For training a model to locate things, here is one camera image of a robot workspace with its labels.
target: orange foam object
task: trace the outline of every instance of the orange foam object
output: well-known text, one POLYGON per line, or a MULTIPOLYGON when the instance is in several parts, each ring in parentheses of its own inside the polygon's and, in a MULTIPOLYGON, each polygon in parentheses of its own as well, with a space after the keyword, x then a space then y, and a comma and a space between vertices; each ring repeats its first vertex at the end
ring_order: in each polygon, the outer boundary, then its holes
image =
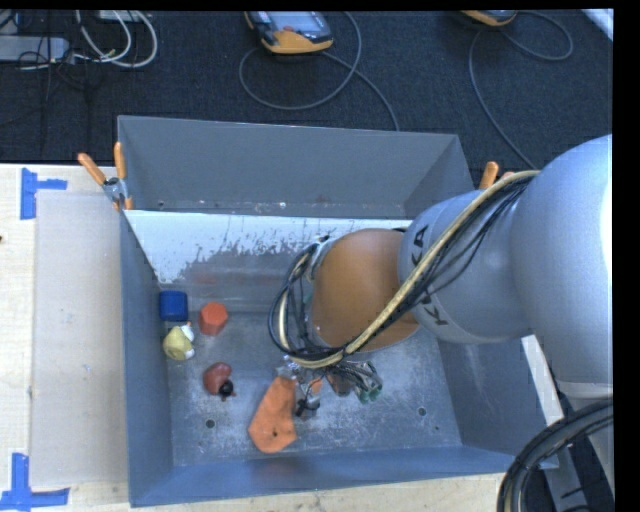
POLYGON ((202 334, 215 336, 219 334, 229 319, 229 313, 224 304, 209 302, 200 310, 198 325, 202 334))
POLYGON ((298 438, 292 417, 295 388, 295 381, 278 376, 262 398, 248 428, 261 452, 279 452, 298 438))

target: yellow cable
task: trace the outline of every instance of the yellow cable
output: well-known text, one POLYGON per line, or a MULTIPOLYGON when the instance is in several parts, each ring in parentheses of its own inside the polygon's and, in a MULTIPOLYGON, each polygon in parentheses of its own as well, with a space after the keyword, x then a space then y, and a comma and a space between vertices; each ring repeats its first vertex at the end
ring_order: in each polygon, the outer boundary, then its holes
MULTIPOLYGON (((402 283, 400 289, 396 292, 396 294, 391 298, 391 300, 387 303, 386 307, 380 312, 378 317, 367 327, 355 340, 350 342, 343 350, 333 354, 331 356, 325 357, 323 359, 319 359, 317 361, 308 361, 306 359, 300 357, 291 357, 291 360, 299 364, 300 366, 304 366, 305 368, 317 369, 323 368, 325 366, 330 366, 336 363, 339 363, 342 358, 346 355, 353 354, 355 351, 360 349, 371 336, 387 321, 387 319, 391 316, 391 314, 398 308, 400 303, 406 298, 409 291, 413 287, 413 285, 418 281, 421 274, 427 269, 427 267, 431 264, 434 258, 437 256, 438 252, 442 249, 442 247, 449 241, 449 239, 456 233, 456 231, 460 228, 462 223, 475 211, 480 205, 486 202, 489 198, 495 195, 498 191, 502 190, 504 187, 513 183, 514 181, 519 181, 524 178, 529 178, 531 176, 535 176, 540 171, 521 171, 510 176, 504 177, 491 185, 489 188, 485 189, 480 195, 471 201, 467 207, 458 214, 458 216, 449 224, 449 226, 440 234, 440 236, 436 239, 436 241, 429 247, 424 256, 420 259, 418 264, 415 266, 409 277, 402 283)), ((283 296, 283 300, 280 303, 280 330, 281 330, 281 338, 283 337, 283 326, 284 326, 284 304, 286 303, 287 294, 283 296)))

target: black cable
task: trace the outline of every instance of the black cable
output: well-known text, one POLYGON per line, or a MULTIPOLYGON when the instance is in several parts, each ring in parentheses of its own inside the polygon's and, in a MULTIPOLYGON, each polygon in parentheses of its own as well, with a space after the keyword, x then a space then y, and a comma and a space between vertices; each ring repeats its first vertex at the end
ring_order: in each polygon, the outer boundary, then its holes
POLYGON ((247 86, 247 84, 246 84, 246 82, 244 80, 244 76, 243 76, 244 64, 245 64, 246 60, 251 55, 253 55, 256 51, 259 50, 259 48, 257 48, 257 47, 249 50, 244 55, 242 60, 240 61, 240 66, 238 67, 238 76, 240 78, 240 84, 242 85, 243 89, 245 90, 245 92, 249 96, 251 96, 258 103, 261 103, 262 105, 265 105, 267 107, 275 108, 275 109, 278 109, 278 110, 289 110, 289 111, 307 110, 307 109, 319 107, 320 105, 323 105, 323 104, 327 103, 328 101, 330 101, 331 99, 335 98, 346 87, 346 85, 351 81, 351 78, 355 74, 358 77, 360 77, 369 87, 371 87, 373 89, 373 91, 380 97, 380 99, 384 103, 385 107, 389 111, 389 114, 390 114, 391 119, 393 121, 395 130, 396 131, 400 131, 400 127, 398 125, 398 121, 396 119, 395 113, 393 112, 393 109, 391 108, 391 105, 389 104, 387 99, 384 97, 382 92, 380 92, 380 90, 373 84, 373 82, 371 82, 366 76, 364 76, 360 71, 358 71, 356 69, 357 66, 358 66, 358 63, 360 62, 360 56, 362 55, 362 36, 360 34, 360 27, 358 26, 358 24, 357 24, 356 20, 353 18, 353 16, 351 16, 351 14, 346 12, 346 11, 344 11, 344 14, 345 14, 345 16, 347 16, 349 21, 351 21, 353 27, 355 28, 356 37, 358 39, 357 53, 356 53, 356 58, 355 58, 353 64, 349 64, 349 63, 343 61, 342 59, 340 59, 339 57, 336 57, 335 55, 331 55, 331 54, 326 53, 326 52, 322 52, 321 53, 321 55, 323 55, 324 57, 327 57, 327 58, 329 58, 329 59, 331 59, 331 60, 333 60, 333 61, 335 61, 335 62, 337 62, 337 63, 339 63, 339 64, 341 64, 343 66, 345 66, 349 70, 349 73, 347 74, 347 77, 343 80, 343 82, 331 94, 329 94, 329 95, 325 96, 324 98, 321 98, 320 100, 315 101, 313 103, 309 103, 307 105, 298 105, 298 106, 278 105, 276 103, 271 103, 271 102, 263 100, 262 98, 257 96, 255 93, 253 93, 249 89, 249 87, 247 86))
POLYGON ((471 78, 471 85, 473 87, 473 92, 475 93, 476 97, 478 98, 478 101, 480 102, 480 106, 482 107, 482 109, 484 110, 485 114, 489 118, 489 121, 491 121, 491 124, 493 124, 494 128, 498 131, 500 136, 509 145, 509 147, 511 147, 511 149, 529 166, 529 168, 533 170, 533 169, 538 169, 539 167, 537 167, 535 164, 533 164, 533 162, 531 162, 531 160, 529 160, 522 153, 522 151, 520 151, 520 149, 511 141, 511 139, 509 139, 507 134, 500 127, 498 122, 495 120, 495 118, 493 117, 493 115, 489 111, 489 108, 487 107, 486 103, 484 102, 484 100, 482 98, 482 95, 480 94, 480 90, 479 90, 478 85, 476 83, 475 74, 473 72, 473 50, 474 50, 475 45, 478 42, 478 39, 480 38, 480 36, 482 34, 484 34, 485 32, 489 32, 489 31, 497 31, 497 32, 499 32, 508 41, 510 41, 513 45, 515 45, 518 49, 520 49, 521 51, 523 51, 524 53, 526 53, 528 55, 531 55, 531 56, 536 57, 536 58, 541 59, 541 60, 561 61, 561 60, 567 59, 573 53, 573 40, 571 38, 571 35, 569 34, 569 32, 560 23, 558 23, 557 21, 553 20, 552 18, 549 18, 548 16, 546 16, 544 14, 541 14, 539 12, 535 12, 535 11, 520 11, 520 13, 532 14, 534 16, 538 16, 540 18, 543 18, 543 19, 549 21, 550 23, 553 23, 558 28, 560 28, 560 30, 562 30, 562 32, 564 33, 565 37, 569 41, 569 49, 567 50, 567 52, 565 52, 563 55, 559 55, 559 56, 542 55, 542 54, 536 53, 533 50, 530 50, 529 48, 526 48, 524 45, 520 44, 518 41, 516 41, 514 38, 512 38, 505 31, 504 27, 499 27, 497 29, 484 28, 484 29, 481 29, 481 30, 478 31, 478 33, 473 38, 473 41, 471 42, 471 46, 469 47, 468 68, 469 68, 469 76, 471 78))
POLYGON ((613 424, 613 397, 572 412, 536 435, 511 464, 500 485, 497 511, 521 511, 531 474, 575 440, 613 424))

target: black object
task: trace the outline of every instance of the black object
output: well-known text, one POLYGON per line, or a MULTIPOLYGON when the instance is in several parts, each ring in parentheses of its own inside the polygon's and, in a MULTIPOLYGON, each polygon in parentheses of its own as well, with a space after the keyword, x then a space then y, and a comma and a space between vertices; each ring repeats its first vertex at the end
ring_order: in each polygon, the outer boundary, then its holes
POLYGON ((218 394, 223 398, 233 395, 233 382, 230 380, 226 381, 222 386, 220 386, 218 394))

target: yellow object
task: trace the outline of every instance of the yellow object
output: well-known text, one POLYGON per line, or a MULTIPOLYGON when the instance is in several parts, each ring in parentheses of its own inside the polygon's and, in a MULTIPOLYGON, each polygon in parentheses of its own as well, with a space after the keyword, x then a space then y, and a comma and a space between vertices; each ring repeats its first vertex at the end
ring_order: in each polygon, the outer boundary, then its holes
POLYGON ((173 327, 162 342, 164 353, 176 361, 184 361, 195 355, 191 342, 194 339, 191 323, 182 327, 173 327))

